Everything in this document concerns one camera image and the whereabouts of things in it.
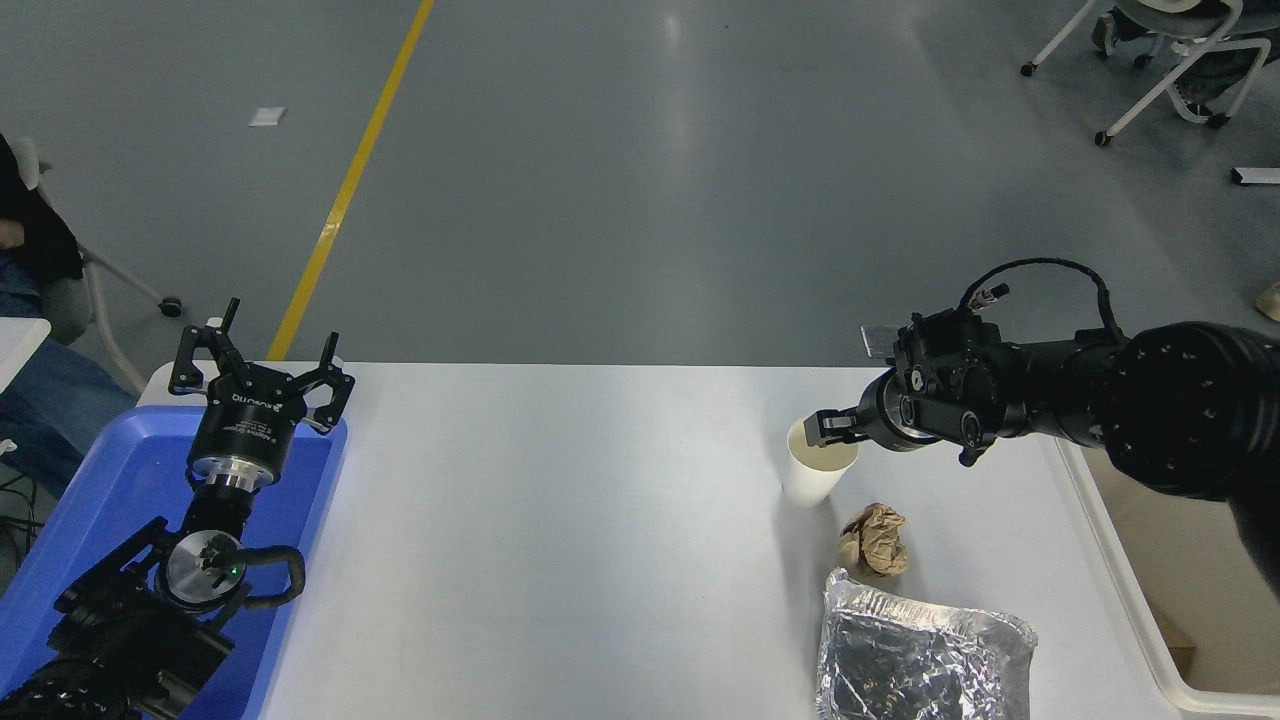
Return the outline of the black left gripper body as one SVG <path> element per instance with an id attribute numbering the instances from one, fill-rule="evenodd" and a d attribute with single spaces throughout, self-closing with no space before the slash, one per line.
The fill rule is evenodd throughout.
<path id="1" fill-rule="evenodd" d="M 293 377 L 248 366 L 248 384 L 224 373 L 207 388 L 207 405 L 189 451 L 193 474 L 214 474 L 225 461 L 248 462 L 260 474 L 282 474 L 306 406 Z"/>

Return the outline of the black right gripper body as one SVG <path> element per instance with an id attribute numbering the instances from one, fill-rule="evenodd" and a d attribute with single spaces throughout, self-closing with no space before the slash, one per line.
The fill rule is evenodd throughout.
<path id="1" fill-rule="evenodd" d="M 863 392 L 858 404 L 858 436 L 895 452 L 938 442 L 963 446 L 964 406 L 941 392 L 916 392 L 887 370 Z"/>

